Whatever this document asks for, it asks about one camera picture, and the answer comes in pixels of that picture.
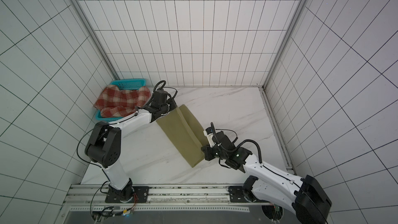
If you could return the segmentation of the olive green skirt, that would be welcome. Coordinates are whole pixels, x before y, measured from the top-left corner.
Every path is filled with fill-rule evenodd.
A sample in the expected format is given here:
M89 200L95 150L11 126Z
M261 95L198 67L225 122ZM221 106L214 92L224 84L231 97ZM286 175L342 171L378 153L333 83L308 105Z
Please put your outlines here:
M208 145L204 128L185 105L156 120L179 153L193 168L204 160L201 148Z

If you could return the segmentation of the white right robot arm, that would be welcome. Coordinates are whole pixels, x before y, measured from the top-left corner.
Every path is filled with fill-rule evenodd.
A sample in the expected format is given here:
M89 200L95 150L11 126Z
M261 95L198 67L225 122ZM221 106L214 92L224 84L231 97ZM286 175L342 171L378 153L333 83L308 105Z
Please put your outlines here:
M240 191L246 202L266 201L295 214L302 224L326 224L332 201L312 176L300 177L263 161L260 145L251 139L236 144L212 124L204 130L205 160L225 161L224 168L247 174Z

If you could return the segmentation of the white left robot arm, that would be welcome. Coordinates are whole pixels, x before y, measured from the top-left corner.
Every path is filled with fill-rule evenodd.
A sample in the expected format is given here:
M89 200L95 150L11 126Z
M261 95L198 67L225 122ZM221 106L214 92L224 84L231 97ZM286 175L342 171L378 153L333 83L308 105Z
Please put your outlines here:
M164 89L156 89L149 101L133 114L114 122L100 121L91 130L85 155L102 169L109 181L109 189L118 196L133 194L132 181L120 162L123 138L173 111L177 107L177 92L171 95Z

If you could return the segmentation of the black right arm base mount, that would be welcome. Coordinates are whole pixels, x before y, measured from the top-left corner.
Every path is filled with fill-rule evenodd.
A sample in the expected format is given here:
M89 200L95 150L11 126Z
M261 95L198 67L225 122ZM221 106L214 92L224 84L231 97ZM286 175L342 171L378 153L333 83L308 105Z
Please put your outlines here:
M232 203L254 203L258 198L253 193L253 185L258 180L255 176L249 176L242 186L229 186L228 192Z

